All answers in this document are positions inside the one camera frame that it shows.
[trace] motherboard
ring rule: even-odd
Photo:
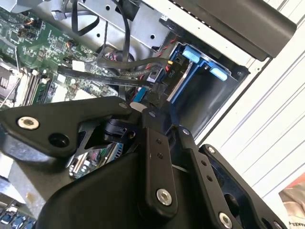
[[[0,193],[0,229],[32,229],[35,221],[24,205]]]
[[[32,13],[0,9],[0,15],[1,61],[17,65],[17,50],[21,66],[29,72],[28,92],[21,105],[117,95],[108,85],[57,73],[59,65],[71,67],[76,56],[82,62],[92,61],[97,55],[94,51]],[[94,63],[87,63],[85,71],[110,76]]]

